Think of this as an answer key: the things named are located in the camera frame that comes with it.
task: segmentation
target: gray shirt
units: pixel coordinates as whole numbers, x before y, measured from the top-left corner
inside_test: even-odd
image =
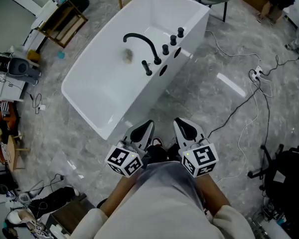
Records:
[[[71,239],[254,239],[246,219],[230,206],[209,222],[199,192],[179,162],[151,164],[109,219],[93,209]]]

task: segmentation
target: white bathtub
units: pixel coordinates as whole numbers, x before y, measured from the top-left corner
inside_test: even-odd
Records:
[[[103,138],[117,136],[140,122],[203,41],[209,8],[193,0],[133,0],[93,38],[65,77],[62,93]],[[170,45],[170,36],[183,27],[184,37]],[[138,33],[155,45],[162,63],[154,64],[150,46],[127,33]],[[169,55],[162,54],[168,44]],[[127,64],[122,52],[131,49]],[[178,48],[181,52],[174,58]],[[151,63],[147,76],[142,60]]]

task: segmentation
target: power strip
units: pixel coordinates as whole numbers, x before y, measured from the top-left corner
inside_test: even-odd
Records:
[[[253,81],[256,82],[256,81],[260,80],[262,72],[263,72],[263,70],[261,69],[261,67],[257,66],[254,73],[251,75],[251,78],[253,79]]]

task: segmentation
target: gray marble floor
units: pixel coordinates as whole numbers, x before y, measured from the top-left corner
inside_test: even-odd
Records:
[[[26,190],[39,179],[44,179],[48,184],[55,173],[60,173],[66,176],[66,183],[85,192],[90,201],[97,204],[108,196],[118,181],[119,176],[104,163],[105,155],[115,142],[100,138],[62,96],[60,89],[79,54],[118,10],[117,0],[90,0],[89,8],[84,12],[89,21],[68,46],[62,49],[47,41],[42,48],[43,75],[39,84],[28,88],[28,91],[41,93],[42,103],[47,105],[47,109],[35,115],[29,97],[24,103],[18,104],[20,130],[25,133],[24,145],[31,147],[30,154],[22,155],[26,169],[15,172],[21,188]],[[218,19],[222,18],[222,12],[222,4],[212,7],[213,16],[209,18],[207,29],[214,32],[219,45],[228,53],[256,52],[262,59],[264,71],[276,65],[276,54],[282,61],[297,57],[284,48],[284,44],[295,36],[295,29],[286,20],[283,19],[276,26],[271,26],[268,21],[259,24],[255,19],[256,11],[242,0],[228,3],[225,23]],[[65,53],[64,59],[57,58],[58,51]],[[217,79],[216,75],[222,73],[229,77],[249,95],[247,73],[256,68],[257,62],[256,56],[224,55],[217,49],[213,36],[205,33],[204,43],[149,113],[148,117],[156,122],[156,135],[166,145],[170,144],[174,138],[172,120],[175,117],[191,119],[201,125],[206,133],[210,133],[245,100]],[[267,147],[275,151],[279,143],[297,146],[299,61],[279,67],[268,79],[272,81],[274,96],[268,98],[271,116]],[[268,85],[263,83],[262,86],[266,93],[270,92]],[[247,172],[261,164],[259,146],[264,142],[267,130],[266,101],[260,93],[256,94],[256,98],[259,117],[245,130],[240,142],[247,156],[245,167],[237,141],[244,125],[256,115],[253,100],[241,107],[224,128],[210,137],[220,158],[212,173],[213,178],[219,180],[242,171],[239,177],[222,180],[219,186],[232,205],[244,215],[257,208],[263,200],[258,189],[261,181],[247,178]],[[62,184],[53,185],[54,188],[60,186]]]

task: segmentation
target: faucet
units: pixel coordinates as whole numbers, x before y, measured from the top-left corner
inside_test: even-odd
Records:
[[[149,44],[150,48],[151,48],[151,51],[152,51],[153,55],[154,55],[154,63],[156,65],[159,65],[161,63],[161,59],[158,57],[158,55],[156,53],[156,50],[155,50],[155,46],[154,46],[154,44],[152,43],[151,40],[149,40],[147,37],[145,37],[141,34],[129,33],[129,34],[124,35],[123,42],[126,42],[129,37],[136,37],[136,38],[139,38],[139,39],[147,42]]]

